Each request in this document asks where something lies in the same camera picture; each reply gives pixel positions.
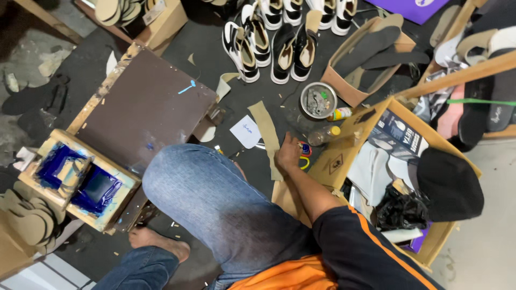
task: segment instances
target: jeans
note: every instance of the jeans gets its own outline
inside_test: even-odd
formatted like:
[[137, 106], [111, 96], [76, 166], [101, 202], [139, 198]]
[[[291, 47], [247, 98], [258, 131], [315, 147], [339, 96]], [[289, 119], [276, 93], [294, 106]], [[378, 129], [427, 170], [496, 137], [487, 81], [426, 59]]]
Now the jeans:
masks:
[[[165, 147], [149, 164], [142, 185], [154, 205], [213, 252], [223, 274], [210, 289], [227, 289], [282, 262], [320, 253], [310, 228], [270, 202], [215, 150], [195, 144]], [[138, 248], [95, 289], [161, 289], [178, 263], [165, 250]]]

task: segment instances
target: hand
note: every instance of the hand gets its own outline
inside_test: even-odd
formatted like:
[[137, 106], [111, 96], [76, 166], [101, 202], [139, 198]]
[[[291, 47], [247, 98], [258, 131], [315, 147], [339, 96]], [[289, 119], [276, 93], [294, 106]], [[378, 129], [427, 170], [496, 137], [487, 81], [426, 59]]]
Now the hand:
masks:
[[290, 132], [285, 134], [285, 140], [278, 152], [276, 152], [276, 160], [278, 165], [287, 173], [293, 169], [299, 169], [299, 157], [303, 152], [303, 148], [298, 145], [299, 139], [290, 135]]

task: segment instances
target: green string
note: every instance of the green string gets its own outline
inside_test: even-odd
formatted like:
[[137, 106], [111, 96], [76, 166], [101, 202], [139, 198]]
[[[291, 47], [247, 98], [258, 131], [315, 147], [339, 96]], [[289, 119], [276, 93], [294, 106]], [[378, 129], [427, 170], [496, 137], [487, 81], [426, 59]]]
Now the green string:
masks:
[[516, 102], [505, 102], [505, 101], [490, 101], [490, 100], [480, 100], [480, 99], [460, 99], [460, 100], [448, 100], [446, 101], [448, 104], [469, 104], [469, 103], [476, 103], [476, 104], [498, 104], [498, 105], [509, 105], [509, 106], [516, 106]]

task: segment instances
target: small bottle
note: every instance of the small bottle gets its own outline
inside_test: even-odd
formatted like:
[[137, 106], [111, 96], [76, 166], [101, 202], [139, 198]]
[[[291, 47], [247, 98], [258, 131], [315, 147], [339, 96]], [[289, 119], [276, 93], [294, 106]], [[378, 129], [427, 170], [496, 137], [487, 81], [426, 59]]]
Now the small bottle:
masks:
[[312, 146], [319, 146], [323, 143], [331, 141], [335, 136], [341, 133], [341, 129], [337, 126], [326, 126], [308, 135], [308, 143]]
[[328, 120], [330, 122], [338, 121], [338, 120], [349, 118], [349, 117], [351, 117], [351, 115], [352, 115], [352, 112], [351, 112], [350, 108], [348, 108], [348, 107], [338, 108], [338, 109], [335, 109], [335, 111], [333, 111], [333, 113], [331, 113], [331, 115], [329, 117], [327, 117], [326, 120]]

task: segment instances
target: orange stripe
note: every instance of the orange stripe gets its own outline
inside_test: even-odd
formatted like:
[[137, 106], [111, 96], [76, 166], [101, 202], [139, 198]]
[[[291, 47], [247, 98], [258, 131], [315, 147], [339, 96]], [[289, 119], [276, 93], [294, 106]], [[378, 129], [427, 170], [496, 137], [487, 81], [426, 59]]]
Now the orange stripe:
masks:
[[428, 289], [430, 290], [437, 290], [437, 288], [430, 283], [430, 281], [426, 280], [423, 275], [421, 275], [418, 271], [414, 270], [409, 264], [405, 263], [402, 259], [400, 259], [398, 256], [396, 256], [392, 251], [390, 251], [388, 248], [384, 247], [380, 240], [375, 237], [371, 231], [369, 230], [369, 225], [367, 224], [367, 220], [365, 217], [361, 214], [359, 214], [351, 205], [348, 205], [349, 210], [356, 214], [358, 218], [360, 219], [360, 225], [362, 226], [362, 230], [375, 242], [376, 245], [380, 246], [382, 250], [384, 250], [389, 257], [393, 258], [396, 262], [398, 262], [399, 265], [401, 265], [405, 270], [407, 270], [410, 274], [412, 274], [414, 277], [416, 277], [421, 283], [423, 283]]

